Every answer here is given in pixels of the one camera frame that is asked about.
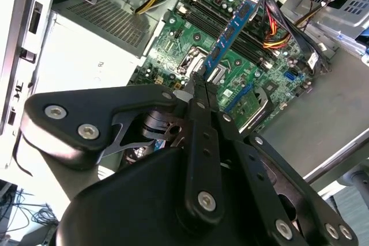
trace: screw head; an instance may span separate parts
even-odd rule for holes
[[[291,240],[293,238],[291,228],[283,220],[278,219],[276,221],[276,228],[285,239]]]
[[[255,141],[258,143],[258,144],[260,144],[260,145],[263,145],[263,140],[260,138],[260,137],[256,137],[255,138]]]
[[[204,106],[204,104],[203,104],[203,103],[197,102],[197,105],[198,105],[200,108],[205,109],[205,106]]]
[[[99,137],[99,129],[91,124],[82,124],[78,127],[78,133],[84,139],[93,140]]]
[[[225,119],[225,121],[231,122],[232,119],[229,115],[227,115],[226,113],[223,115],[223,118]]]
[[[163,92],[162,95],[166,98],[166,99],[172,99],[173,97],[167,93],[167,92]]]
[[[334,239],[339,239],[340,237],[338,236],[338,233],[336,231],[336,229],[331,225],[331,224],[325,224],[325,228],[327,230],[327,232],[330,234],[330,236],[332,236]]]
[[[197,196],[198,203],[206,211],[215,211],[216,202],[210,193],[206,191],[201,191]]]
[[[67,116],[67,111],[63,107],[50,105],[46,107],[45,114],[52,119],[63,119]]]
[[[340,231],[348,240],[353,239],[352,234],[345,226],[340,225]]]

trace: gray floor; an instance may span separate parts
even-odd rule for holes
[[[331,61],[333,71],[263,134],[302,176],[369,127],[369,68],[341,50]]]
[[[357,189],[348,187],[334,196],[338,209],[359,238],[360,246],[369,245],[369,210]]]

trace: motherboard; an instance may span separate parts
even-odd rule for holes
[[[198,71],[242,0],[179,0],[131,84],[183,89]],[[259,9],[207,79],[216,84],[222,111],[243,135],[263,129],[294,97],[311,89],[298,45],[263,48],[268,21]]]

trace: white wall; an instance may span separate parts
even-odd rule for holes
[[[2,68],[7,37],[9,34],[10,19],[12,18],[14,0],[1,0],[1,20],[0,20],[0,65]]]

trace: blue port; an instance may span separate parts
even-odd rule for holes
[[[294,76],[291,72],[288,71],[285,72],[284,77],[286,77],[290,81],[294,81],[296,79],[296,76]]]

